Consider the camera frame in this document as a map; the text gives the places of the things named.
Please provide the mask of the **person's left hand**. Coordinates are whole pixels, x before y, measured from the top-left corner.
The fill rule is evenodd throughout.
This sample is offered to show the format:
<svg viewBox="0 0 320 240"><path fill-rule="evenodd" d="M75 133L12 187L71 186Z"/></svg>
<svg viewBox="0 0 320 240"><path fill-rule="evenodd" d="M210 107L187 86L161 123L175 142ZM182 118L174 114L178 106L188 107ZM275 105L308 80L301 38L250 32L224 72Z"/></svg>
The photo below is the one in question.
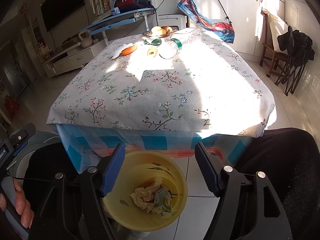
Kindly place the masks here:
<svg viewBox="0 0 320 240"><path fill-rule="evenodd" d="M23 227L31 228L34 219L34 212L31 210L29 201L25 198L24 191L19 181L12 177L5 177L2 182L10 182L13 184L14 191L16 193L16 199L14 203L16 212L21 216L21 224Z"/></svg>

